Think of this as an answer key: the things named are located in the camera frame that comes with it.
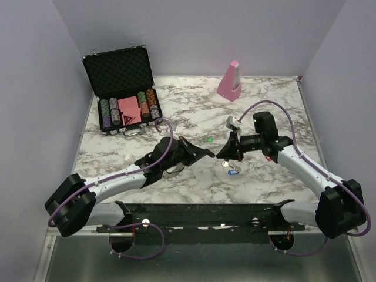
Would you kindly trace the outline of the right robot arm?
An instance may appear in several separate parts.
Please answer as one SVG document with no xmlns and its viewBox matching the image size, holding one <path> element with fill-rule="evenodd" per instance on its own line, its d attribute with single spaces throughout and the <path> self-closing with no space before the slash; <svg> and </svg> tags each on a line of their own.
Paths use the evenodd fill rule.
<svg viewBox="0 0 376 282">
<path fill-rule="evenodd" d="M 218 159 L 242 161 L 246 152 L 260 150 L 274 163 L 285 167 L 300 179 L 318 198 L 317 204 L 285 200 L 273 206 L 271 225 L 284 230 L 291 223 L 318 227 L 328 238 L 334 239 L 366 222 L 362 190 L 353 179 L 342 178 L 325 171 L 312 159 L 294 147 L 293 140 L 278 133 L 274 116 L 259 112 L 253 116 L 255 134 L 243 136 L 241 123 L 235 117 L 227 118 L 229 139 Z"/>
</svg>

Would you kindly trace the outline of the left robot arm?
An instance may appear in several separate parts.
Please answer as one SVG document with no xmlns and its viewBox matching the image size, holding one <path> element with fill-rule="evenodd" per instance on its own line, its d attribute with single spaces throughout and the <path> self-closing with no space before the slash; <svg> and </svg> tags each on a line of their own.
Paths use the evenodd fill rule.
<svg viewBox="0 0 376 282">
<path fill-rule="evenodd" d="M 85 226 L 107 225 L 123 232 L 129 228 L 130 217 L 120 202 L 105 204 L 104 200 L 133 189 L 141 189 L 159 181 L 164 172 L 182 165 L 189 167 L 205 156 L 213 158 L 209 149 L 202 149 L 184 137 L 164 137 L 153 151 L 129 167 L 90 180 L 77 173 L 68 176 L 45 203 L 49 226 L 56 227 L 62 237 L 69 237 Z"/>
</svg>

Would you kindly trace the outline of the blue key tag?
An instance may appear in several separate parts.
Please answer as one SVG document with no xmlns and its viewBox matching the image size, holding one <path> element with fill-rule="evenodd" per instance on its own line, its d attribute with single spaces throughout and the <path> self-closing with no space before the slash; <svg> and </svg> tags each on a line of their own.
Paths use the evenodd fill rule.
<svg viewBox="0 0 376 282">
<path fill-rule="evenodd" d="M 235 169 L 231 169 L 227 173 L 228 173 L 229 176 L 235 176 L 235 175 L 239 174 L 239 171 L 237 171 Z"/>
</svg>

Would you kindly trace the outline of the steel disc with keyrings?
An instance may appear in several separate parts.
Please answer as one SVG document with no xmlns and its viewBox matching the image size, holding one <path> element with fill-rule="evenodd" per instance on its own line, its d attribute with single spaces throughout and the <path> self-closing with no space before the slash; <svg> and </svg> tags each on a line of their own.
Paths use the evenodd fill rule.
<svg viewBox="0 0 376 282">
<path fill-rule="evenodd" d="M 184 168 L 175 167 L 171 171 L 165 171 L 165 172 L 163 172 L 162 179 L 171 181 L 172 178 L 177 177 L 183 170 L 184 170 Z"/>
</svg>

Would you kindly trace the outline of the pink metronome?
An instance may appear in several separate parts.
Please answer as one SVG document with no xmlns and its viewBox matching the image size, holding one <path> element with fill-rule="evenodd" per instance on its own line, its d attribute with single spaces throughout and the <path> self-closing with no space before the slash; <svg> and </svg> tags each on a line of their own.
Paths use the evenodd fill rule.
<svg viewBox="0 0 376 282">
<path fill-rule="evenodd" d="M 217 93 L 221 97 L 234 102 L 241 94 L 242 83 L 240 78 L 239 62 L 232 61 L 218 85 Z"/>
</svg>

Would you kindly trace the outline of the black poker chip case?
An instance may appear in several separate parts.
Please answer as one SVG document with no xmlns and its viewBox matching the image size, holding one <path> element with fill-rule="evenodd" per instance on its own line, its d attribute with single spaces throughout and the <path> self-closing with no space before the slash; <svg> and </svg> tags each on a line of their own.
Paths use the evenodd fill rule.
<svg viewBox="0 0 376 282">
<path fill-rule="evenodd" d="M 82 63 L 103 135 L 143 130 L 163 116 L 145 46 L 86 55 Z"/>
</svg>

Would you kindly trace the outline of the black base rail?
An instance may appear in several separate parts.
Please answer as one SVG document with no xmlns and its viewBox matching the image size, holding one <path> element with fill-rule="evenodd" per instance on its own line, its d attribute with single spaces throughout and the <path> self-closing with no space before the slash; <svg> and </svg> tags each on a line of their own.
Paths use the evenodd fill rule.
<svg viewBox="0 0 376 282">
<path fill-rule="evenodd" d="M 302 233 L 300 223 L 277 215 L 279 204 L 121 204 L 121 229 L 98 227 L 117 243 L 136 244 L 268 244 L 270 235 Z"/>
</svg>

